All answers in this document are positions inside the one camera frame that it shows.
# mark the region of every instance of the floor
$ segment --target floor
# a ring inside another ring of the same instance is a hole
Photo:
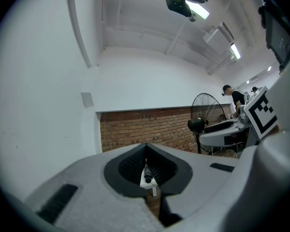
[[[236,153],[233,150],[226,149],[222,151],[217,151],[214,153],[215,156],[221,156],[221,157],[230,157],[230,158],[236,158]],[[155,215],[155,217],[159,218],[159,211],[160,211],[160,189],[159,187],[156,187],[157,189],[157,196],[153,197],[152,189],[147,190],[147,206],[150,209],[150,211]]]

